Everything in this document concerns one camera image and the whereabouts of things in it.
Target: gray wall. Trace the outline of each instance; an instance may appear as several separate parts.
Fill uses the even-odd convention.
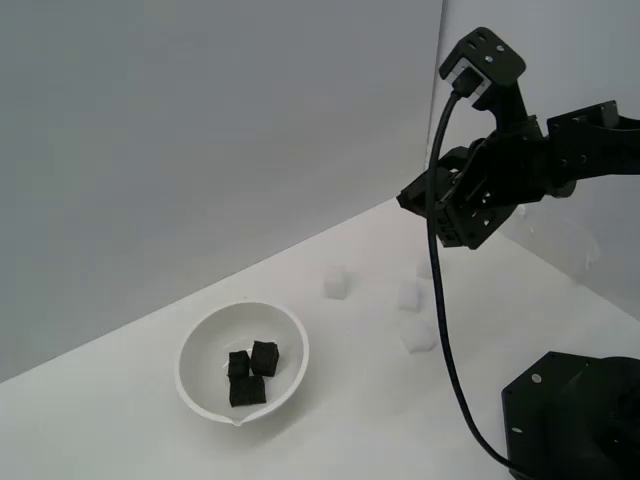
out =
[[[612,99],[622,115],[640,118],[637,0],[447,0],[445,5],[440,55],[477,26],[493,29],[525,59],[521,89],[541,125],[548,117]],[[439,82],[435,91],[439,115],[450,87]],[[450,125],[445,148],[468,144],[494,128],[490,114],[468,102],[456,107]],[[548,198],[532,206],[525,221],[512,218],[502,231],[640,318],[639,206],[640,178],[593,179],[579,183],[569,199]],[[580,273],[594,240],[600,259]]]
[[[0,381],[395,195],[440,12],[3,2]]]

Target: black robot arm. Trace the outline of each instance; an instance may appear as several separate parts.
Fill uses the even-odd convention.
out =
[[[455,85],[468,69],[479,77],[474,108],[490,111],[496,129],[438,162],[437,234],[443,246],[478,248],[522,203],[545,195],[568,197],[576,181],[640,174],[640,121],[618,114],[614,101],[547,121],[544,136],[528,116],[517,79],[522,58],[486,28],[463,38],[439,70]],[[402,208],[425,216],[427,172],[397,197]]]

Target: black cable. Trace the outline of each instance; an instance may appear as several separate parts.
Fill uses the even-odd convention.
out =
[[[444,107],[440,121],[438,122],[438,128],[436,129],[435,137],[433,138],[433,145],[431,148],[431,154],[429,156],[429,165],[427,177],[427,189],[425,210],[427,212],[427,242],[429,244],[429,258],[431,259],[431,272],[433,274],[433,290],[435,293],[436,312],[438,317],[438,330],[440,331],[440,342],[442,343],[442,353],[444,354],[444,362],[447,366],[447,372],[449,373],[449,379],[451,380],[451,386],[460,405],[462,416],[464,417],[471,434],[480,444],[482,448],[493,458],[496,462],[504,465],[513,473],[521,475],[528,479],[533,477],[526,473],[521,467],[512,463],[509,459],[504,458],[498,452],[496,452],[491,445],[484,439],[475,422],[471,416],[469,405],[464,397],[462,386],[460,385],[460,379],[458,378],[458,372],[456,371],[455,362],[453,360],[453,353],[451,352],[451,345],[449,343],[449,329],[447,327],[447,313],[444,304],[444,288],[442,286],[442,273],[440,271],[440,258],[438,256],[438,242],[436,237],[436,225],[435,225],[435,197],[436,197],[436,169],[438,165],[438,159],[440,158],[440,149],[442,148],[442,140],[444,139],[445,131],[451,113],[458,100],[462,96],[457,91],[451,92],[449,100]]]

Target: black cube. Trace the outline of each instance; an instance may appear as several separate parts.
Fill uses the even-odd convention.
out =
[[[273,377],[276,374],[279,358],[278,345],[274,342],[253,342],[251,370],[254,375]]]
[[[267,403],[264,379],[262,377],[232,378],[229,402],[232,407]]]
[[[249,365],[251,360],[246,350],[239,352],[229,352],[229,378],[247,378],[249,376]]]

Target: white bowl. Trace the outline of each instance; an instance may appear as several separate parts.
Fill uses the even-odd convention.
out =
[[[276,342],[280,359],[274,377],[264,377],[267,403],[232,408],[229,404],[229,352],[253,341]],[[309,362],[309,340],[300,320],[283,307],[245,301],[223,307],[189,332],[176,361],[176,388],[182,400],[204,418],[243,423],[275,411],[296,391]]]

